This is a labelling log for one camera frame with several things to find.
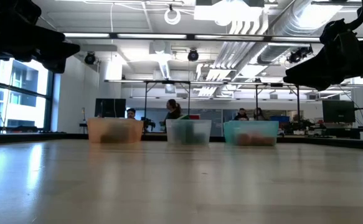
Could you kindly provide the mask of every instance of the ceiling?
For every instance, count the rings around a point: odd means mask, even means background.
[[[86,4],[76,1],[34,0],[42,8],[42,18],[38,25],[61,32],[111,32],[110,10],[111,4]],[[182,9],[193,10],[195,1],[184,1]],[[278,0],[278,6],[268,10],[269,21],[273,20],[290,3],[290,0]],[[128,5],[142,9],[141,5]],[[149,10],[166,9],[167,6],[146,5]],[[357,8],[344,7],[333,19],[346,18],[349,22],[356,18]],[[230,26],[218,26],[214,21],[197,21],[192,15],[182,13],[181,21],[176,25],[170,25],[164,20],[164,11],[144,11],[129,9],[120,5],[113,5],[112,21],[113,32],[155,32],[155,33],[183,33],[183,34],[224,34],[228,33]],[[363,25],[357,29],[358,36],[363,36]],[[319,36],[322,29],[313,35]],[[127,64],[123,66],[123,73],[153,73],[159,70],[159,64],[150,61],[148,57],[150,40],[73,40],[76,44],[86,45],[112,45],[117,46]],[[198,41],[170,41],[173,60],[169,61],[170,70],[195,71],[199,62],[214,61],[223,42],[198,42]],[[199,53],[198,62],[188,62],[187,54],[190,48],[196,48]],[[314,55],[321,49],[321,45],[314,44]],[[79,53],[84,57],[86,52]],[[111,58],[112,52],[96,52],[101,60]],[[285,57],[277,60],[274,66],[269,66],[264,72],[270,77],[283,77],[285,70],[291,65],[285,62]]]

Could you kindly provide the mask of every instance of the box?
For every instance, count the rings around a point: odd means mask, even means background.
[[[278,121],[229,121],[224,123],[225,141],[236,146],[274,146]]]
[[[87,121],[90,143],[139,142],[143,121],[124,118],[90,118]]]
[[[167,142],[170,144],[207,145],[212,129],[211,120],[167,119]]]

